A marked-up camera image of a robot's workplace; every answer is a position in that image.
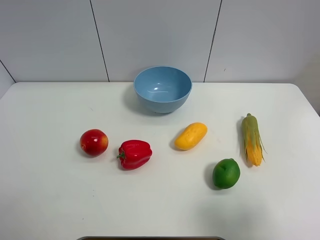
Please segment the red bell pepper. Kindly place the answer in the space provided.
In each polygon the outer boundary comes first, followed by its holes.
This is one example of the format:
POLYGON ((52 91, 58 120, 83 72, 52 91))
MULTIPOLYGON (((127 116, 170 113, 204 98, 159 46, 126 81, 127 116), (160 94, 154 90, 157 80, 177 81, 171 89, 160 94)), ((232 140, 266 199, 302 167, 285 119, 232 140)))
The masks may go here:
POLYGON ((135 170, 146 164, 153 152, 149 143, 132 139, 121 144, 117 158, 124 170, 135 170))

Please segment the green lime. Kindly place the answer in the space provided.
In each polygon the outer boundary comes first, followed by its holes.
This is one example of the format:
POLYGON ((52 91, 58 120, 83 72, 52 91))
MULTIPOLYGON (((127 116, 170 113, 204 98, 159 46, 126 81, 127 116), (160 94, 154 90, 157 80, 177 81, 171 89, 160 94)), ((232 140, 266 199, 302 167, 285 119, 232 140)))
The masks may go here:
POLYGON ((240 167, 233 158, 219 161, 212 171, 212 182, 218 189, 232 188, 241 175, 240 167))

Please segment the blue plastic bowl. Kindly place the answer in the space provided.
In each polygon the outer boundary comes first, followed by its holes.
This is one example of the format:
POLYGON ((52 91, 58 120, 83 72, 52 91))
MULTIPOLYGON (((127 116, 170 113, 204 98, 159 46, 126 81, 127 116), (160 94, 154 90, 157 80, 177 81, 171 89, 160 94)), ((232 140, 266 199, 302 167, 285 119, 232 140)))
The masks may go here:
POLYGON ((148 110, 169 114, 188 99, 193 83, 183 71, 169 66, 154 66, 140 72, 133 81, 138 100, 148 110))

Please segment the corn cob with husk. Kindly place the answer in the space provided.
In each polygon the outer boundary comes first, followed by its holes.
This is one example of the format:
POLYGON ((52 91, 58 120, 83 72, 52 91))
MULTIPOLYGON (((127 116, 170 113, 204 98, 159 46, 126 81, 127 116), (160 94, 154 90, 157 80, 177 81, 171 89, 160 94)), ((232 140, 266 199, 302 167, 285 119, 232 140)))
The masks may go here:
POLYGON ((241 122, 241 132, 243 138, 243 150, 245 160, 253 166, 260 166, 264 161, 263 150, 265 150, 257 118, 248 113, 241 122))

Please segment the red apple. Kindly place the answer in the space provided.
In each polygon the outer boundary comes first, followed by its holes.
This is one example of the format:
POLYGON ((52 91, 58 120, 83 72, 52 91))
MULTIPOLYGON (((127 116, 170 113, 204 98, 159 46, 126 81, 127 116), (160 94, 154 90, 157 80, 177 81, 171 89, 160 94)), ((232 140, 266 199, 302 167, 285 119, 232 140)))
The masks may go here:
POLYGON ((79 144, 87 155, 97 157, 106 151, 109 145, 109 139, 103 131, 90 129, 82 134, 79 144))

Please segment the yellow mango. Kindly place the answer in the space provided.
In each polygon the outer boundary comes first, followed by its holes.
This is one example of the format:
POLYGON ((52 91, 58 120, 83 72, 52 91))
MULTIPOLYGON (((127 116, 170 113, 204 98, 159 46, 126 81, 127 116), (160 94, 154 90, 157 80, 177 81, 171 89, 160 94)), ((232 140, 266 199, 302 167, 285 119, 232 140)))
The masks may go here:
POLYGON ((208 128, 201 122, 194 122, 187 126, 175 139, 174 146, 183 151, 194 148, 207 134, 208 128))

